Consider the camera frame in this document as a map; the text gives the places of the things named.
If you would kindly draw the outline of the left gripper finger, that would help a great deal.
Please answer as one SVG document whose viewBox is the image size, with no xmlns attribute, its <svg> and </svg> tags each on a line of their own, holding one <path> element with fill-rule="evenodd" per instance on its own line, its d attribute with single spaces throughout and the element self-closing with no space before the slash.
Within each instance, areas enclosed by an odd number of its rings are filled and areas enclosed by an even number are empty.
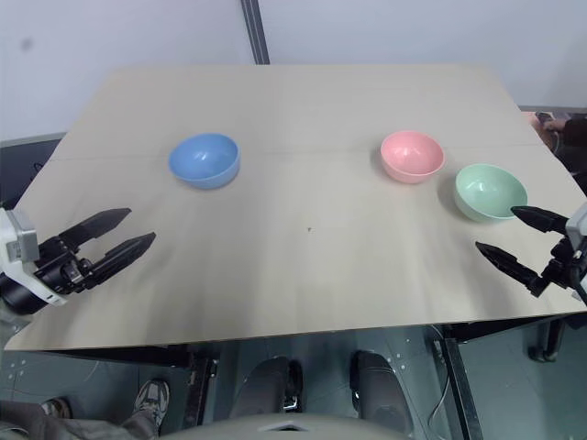
<svg viewBox="0 0 587 440">
<path fill-rule="evenodd" d="M 115 229 L 130 213 L 130 208 L 104 210 L 66 229 L 58 237 L 68 248 L 77 251 L 84 243 Z"/>
<path fill-rule="evenodd" d="M 154 232 L 130 238 L 105 253 L 105 256 L 91 266 L 88 287 L 93 288 L 114 277 L 121 270 L 139 259 L 155 240 Z"/>
</svg>

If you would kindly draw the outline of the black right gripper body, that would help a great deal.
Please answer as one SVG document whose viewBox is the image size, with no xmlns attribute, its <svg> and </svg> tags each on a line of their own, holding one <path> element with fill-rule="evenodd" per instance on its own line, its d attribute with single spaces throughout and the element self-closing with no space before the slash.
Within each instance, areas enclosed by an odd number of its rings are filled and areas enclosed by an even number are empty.
<svg viewBox="0 0 587 440">
<path fill-rule="evenodd" d="M 575 249 L 567 237 L 562 238 L 550 250 L 551 260 L 541 273 L 541 277 L 561 288 L 575 289 L 586 275 L 586 240 Z"/>
</svg>

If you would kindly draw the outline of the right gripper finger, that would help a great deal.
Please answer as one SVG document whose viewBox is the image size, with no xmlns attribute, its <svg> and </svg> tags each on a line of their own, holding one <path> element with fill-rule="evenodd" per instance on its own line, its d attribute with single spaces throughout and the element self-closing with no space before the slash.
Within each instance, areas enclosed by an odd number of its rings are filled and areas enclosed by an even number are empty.
<svg viewBox="0 0 587 440">
<path fill-rule="evenodd" d="M 499 247 L 481 242 L 476 242 L 475 247 L 498 270 L 515 281 L 523 284 L 533 296 L 539 297 L 549 286 L 547 280 L 542 278 L 532 269 L 519 263 L 514 255 L 500 249 Z"/>
<path fill-rule="evenodd" d="M 566 234 L 568 218 L 563 215 L 535 206 L 525 205 L 513 206 L 511 212 L 527 226 L 542 233 L 556 232 L 561 235 Z"/>
</svg>

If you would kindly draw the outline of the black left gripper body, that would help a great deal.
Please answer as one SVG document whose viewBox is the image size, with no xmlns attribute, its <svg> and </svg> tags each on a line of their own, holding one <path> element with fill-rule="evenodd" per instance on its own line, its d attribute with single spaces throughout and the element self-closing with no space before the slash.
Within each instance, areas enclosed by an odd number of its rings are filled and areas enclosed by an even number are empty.
<svg viewBox="0 0 587 440">
<path fill-rule="evenodd" d="M 78 258 L 80 246 L 93 236 L 53 236 L 39 245 L 39 258 L 34 261 L 35 275 L 58 294 L 91 290 L 98 285 L 93 263 Z"/>
</svg>

